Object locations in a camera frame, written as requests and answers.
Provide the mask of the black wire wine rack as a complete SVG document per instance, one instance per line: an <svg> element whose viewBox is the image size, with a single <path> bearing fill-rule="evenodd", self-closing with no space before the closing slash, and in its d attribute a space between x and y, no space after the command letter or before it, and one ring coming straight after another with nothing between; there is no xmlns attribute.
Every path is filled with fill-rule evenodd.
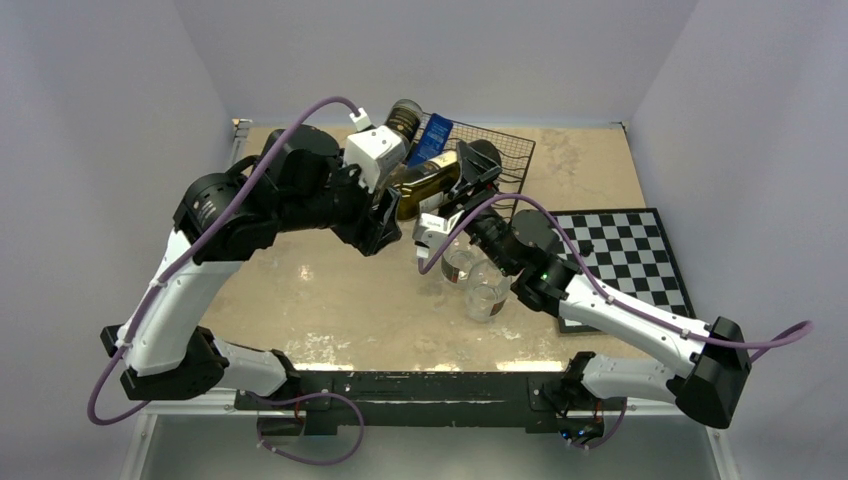
<svg viewBox="0 0 848 480"><path fill-rule="evenodd" d="M536 142L514 134L451 120L453 124L445 138L446 149L452 149L459 141L470 143L476 140L490 142L501 158L502 173L498 177L498 188L502 193L522 193Z"/></svg>

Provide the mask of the blue square glass bottle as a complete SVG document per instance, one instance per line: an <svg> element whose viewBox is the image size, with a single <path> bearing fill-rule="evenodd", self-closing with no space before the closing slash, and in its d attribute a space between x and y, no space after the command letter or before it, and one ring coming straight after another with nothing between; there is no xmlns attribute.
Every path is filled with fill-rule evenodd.
<svg viewBox="0 0 848 480"><path fill-rule="evenodd" d="M417 166L440 154L450 138L453 127L454 123L451 120L439 114L431 114L415 148L407 158L406 165Z"/></svg>

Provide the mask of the dark brown glass bottle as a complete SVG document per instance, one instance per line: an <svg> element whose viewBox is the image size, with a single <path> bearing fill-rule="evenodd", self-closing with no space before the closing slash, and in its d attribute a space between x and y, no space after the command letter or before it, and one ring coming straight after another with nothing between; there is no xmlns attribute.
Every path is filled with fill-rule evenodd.
<svg viewBox="0 0 848 480"><path fill-rule="evenodd" d="M456 182L460 179L460 161L456 146L423 164L413 167L402 165L400 170L391 175L390 186L401 195L397 221L414 220L421 213L440 208L445 196L440 190L440 181L450 178L451 182Z"/></svg>

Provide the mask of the clear bottle silver cap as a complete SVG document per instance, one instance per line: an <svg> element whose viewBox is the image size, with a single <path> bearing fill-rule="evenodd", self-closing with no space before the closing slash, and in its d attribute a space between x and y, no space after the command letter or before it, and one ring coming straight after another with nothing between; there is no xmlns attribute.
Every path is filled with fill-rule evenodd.
<svg viewBox="0 0 848 480"><path fill-rule="evenodd" d="M464 290L472 268L483 259L482 251L461 239L455 240L442 255L440 272L451 286Z"/></svg>

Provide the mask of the clear glass bottle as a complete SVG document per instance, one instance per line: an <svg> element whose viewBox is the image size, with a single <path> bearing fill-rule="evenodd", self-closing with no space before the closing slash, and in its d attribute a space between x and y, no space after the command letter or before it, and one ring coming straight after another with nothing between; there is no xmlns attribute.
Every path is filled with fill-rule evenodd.
<svg viewBox="0 0 848 480"><path fill-rule="evenodd" d="M412 153L412 144L421 126L422 116L421 106L411 99L404 98L392 105L384 121L384 125L403 140L406 158Z"/></svg>

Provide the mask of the clear bottle white cap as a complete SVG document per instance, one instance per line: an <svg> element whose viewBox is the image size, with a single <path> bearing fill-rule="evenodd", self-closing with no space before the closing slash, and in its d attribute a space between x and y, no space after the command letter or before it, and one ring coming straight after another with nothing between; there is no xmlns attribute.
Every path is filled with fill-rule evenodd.
<svg viewBox="0 0 848 480"><path fill-rule="evenodd" d="M466 315L480 323L490 323L503 309L511 277L491 260L480 260L470 270L465 290Z"/></svg>

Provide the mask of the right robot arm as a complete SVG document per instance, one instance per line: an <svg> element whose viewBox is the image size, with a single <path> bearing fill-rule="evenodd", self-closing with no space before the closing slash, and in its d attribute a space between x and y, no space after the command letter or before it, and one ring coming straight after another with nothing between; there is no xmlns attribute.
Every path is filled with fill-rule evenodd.
<svg viewBox="0 0 848 480"><path fill-rule="evenodd" d="M708 324L651 306L599 281L582 257L568 261L518 236L492 209L502 198L494 179L501 164L494 148L458 143L461 176L442 215L458 219L528 309L575 320L650 355L648 362L615 367L610 359L574 358L561 381L564 399L584 407L594 399L636 397L672 403L705 426L726 429L751 371L741 327L719 317Z"/></svg>

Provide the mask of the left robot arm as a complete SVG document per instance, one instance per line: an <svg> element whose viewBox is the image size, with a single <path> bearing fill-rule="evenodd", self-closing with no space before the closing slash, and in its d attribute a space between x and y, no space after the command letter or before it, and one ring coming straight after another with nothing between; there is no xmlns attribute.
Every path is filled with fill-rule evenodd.
<svg viewBox="0 0 848 480"><path fill-rule="evenodd" d="M344 142L309 125L277 129L260 155L196 180L133 316L101 334L125 364L127 397L188 400L223 387L259 394L275 409L292 405L298 382L285 355L224 341L201 319L230 277L281 233L329 229L366 256L396 241L399 197L385 180L412 139L391 124Z"/></svg>

